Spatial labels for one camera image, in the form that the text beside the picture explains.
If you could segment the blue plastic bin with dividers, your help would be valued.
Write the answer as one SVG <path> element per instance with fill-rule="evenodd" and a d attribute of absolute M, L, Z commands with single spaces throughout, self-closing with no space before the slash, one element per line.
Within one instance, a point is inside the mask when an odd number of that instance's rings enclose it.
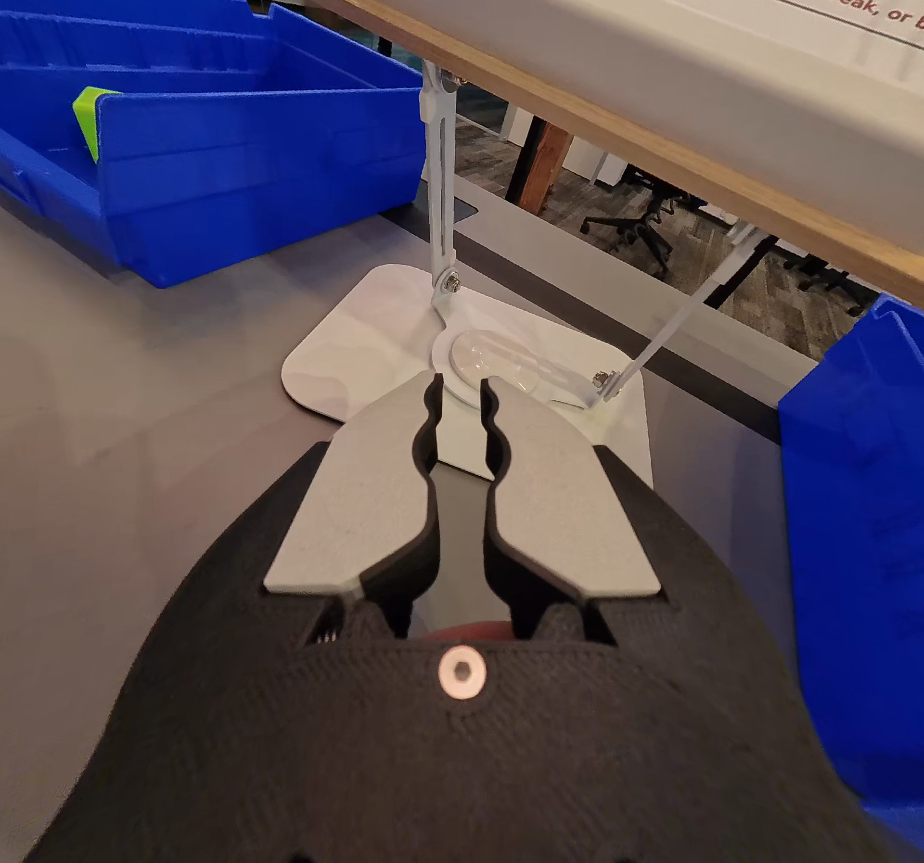
<path fill-rule="evenodd" d="M 246 0 L 2 0 L 2 194 L 157 288 L 411 203 L 422 75 Z M 99 161 L 72 102 L 98 100 Z"/>

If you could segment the grey desk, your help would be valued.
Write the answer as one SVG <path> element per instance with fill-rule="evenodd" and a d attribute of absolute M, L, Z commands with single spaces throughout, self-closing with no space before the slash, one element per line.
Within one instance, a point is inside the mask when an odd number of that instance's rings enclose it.
<path fill-rule="evenodd" d="M 2 861 L 73 787 L 146 635 L 335 424 L 281 366 L 380 265 L 429 269 L 423 194 L 168 290 L 2 199 Z M 642 373 L 653 486 L 796 670 L 776 408 L 814 361 L 710 308 Z"/>

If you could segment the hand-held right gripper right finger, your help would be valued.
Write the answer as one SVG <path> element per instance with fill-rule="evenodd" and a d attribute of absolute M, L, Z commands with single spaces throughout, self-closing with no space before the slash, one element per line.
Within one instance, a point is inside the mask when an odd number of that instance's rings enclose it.
<path fill-rule="evenodd" d="M 591 441 L 499 376 L 481 381 L 491 472 L 484 575 L 509 608 L 515 638 L 568 604 L 584 625 L 599 603 L 662 592 L 653 565 Z"/>

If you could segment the white printed sign box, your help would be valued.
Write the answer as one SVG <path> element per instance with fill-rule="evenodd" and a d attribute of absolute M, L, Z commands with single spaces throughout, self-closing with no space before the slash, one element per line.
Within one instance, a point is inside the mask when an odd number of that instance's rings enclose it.
<path fill-rule="evenodd" d="M 923 0 L 377 0 L 922 253 Z"/>

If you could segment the green plastic divider tab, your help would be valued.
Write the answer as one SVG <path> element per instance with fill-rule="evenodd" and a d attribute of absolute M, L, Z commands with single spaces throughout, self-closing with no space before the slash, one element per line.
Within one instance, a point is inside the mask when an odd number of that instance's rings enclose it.
<path fill-rule="evenodd" d="M 122 93 L 97 86 L 86 86 L 72 102 L 78 128 L 95 163 L 99 161 L 100 147 L 97 104 L 98 100 L 107 95 L 122 95 Z"/>

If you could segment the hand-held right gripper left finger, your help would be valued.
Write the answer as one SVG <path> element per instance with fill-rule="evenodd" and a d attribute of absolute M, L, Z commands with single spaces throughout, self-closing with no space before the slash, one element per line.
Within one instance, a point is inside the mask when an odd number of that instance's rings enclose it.
<path fill-rule="evenodd" d="M 421 372 L 353 416 L 321 456 L 268 569 L 272 594 L 366 601 L 398 638 L 440 569 L 432 478 L 443 377 Z"/>

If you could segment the wooden post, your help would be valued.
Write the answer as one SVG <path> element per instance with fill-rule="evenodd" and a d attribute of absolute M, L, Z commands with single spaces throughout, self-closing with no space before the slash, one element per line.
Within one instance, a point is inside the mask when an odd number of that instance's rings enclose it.
<path fill-rule="evenodd" d="M 574 134 L 534 116 L 504 199 L 539 216 L 548 203 L 573 141 Z"/>

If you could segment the black office chair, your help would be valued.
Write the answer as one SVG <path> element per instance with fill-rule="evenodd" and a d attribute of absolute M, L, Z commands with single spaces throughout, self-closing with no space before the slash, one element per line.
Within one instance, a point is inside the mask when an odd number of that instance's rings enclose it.
<path fill-rule="evenodd" d="M 619 183 L 637 184 L 650 193 L 651 198 L 641 214 L 636 217 L 622 218 L 586 216 L 580 225 L 579 232 L 586 235 L 590 233 L 591 225 L 600 225 L 614 228 L 627 245 L 640 241 L 646 246 L 658 266 L 658 272 L 653 275 L 654 278 L 665 281 L 669 273 L 668 261 L 673 253 L 673 246 L 654 228 L 655 225 L 662 223 L 663 215 L 673 215 L 676 204 L 694 215 L 701 215 L 707 201 L 632 164 L 627 165 Z"/>

